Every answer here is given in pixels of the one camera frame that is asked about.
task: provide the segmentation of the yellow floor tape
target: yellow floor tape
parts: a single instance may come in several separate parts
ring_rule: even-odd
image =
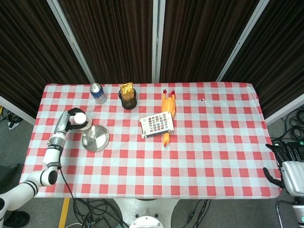
[[[70,198],[64,198],[58,228],[65,228]]]

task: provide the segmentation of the metal lid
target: metal lid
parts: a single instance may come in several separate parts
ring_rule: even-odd
[[[90,91],[92,93],[98,93],[100,88],[101,88],[101,86],[98,83],[93,83],[93,84],[91,84]]]
[[[81,136],[81,143],[88,151],[100,151],[108,142],[108,130],[99,125],[93,125],[89,129],[86,129]]]

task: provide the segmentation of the cup of fries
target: cup of fries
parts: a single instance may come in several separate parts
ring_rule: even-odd
[[[133,88],[132,82],[121,85],[118,96],[122,102],[123,108],[131,110],[136,107],[136,90]]]

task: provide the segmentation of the black cup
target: black cup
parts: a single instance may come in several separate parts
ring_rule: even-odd
[[[134,90],[134,98],[130,99],[128,101],[125,101],[122,99],[122,92],[120,90],[118,92],[119,99],[121,100],[122,106],[124,109],[131,110],[131,109],[134,109],[137,105],[136,90],[135,89],[133,89],[133,90]]]

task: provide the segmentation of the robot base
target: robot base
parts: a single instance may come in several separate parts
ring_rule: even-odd
[[[114,199],[119,206],[123,220],[130,228],[170,228],[173,210],[179,199]]]

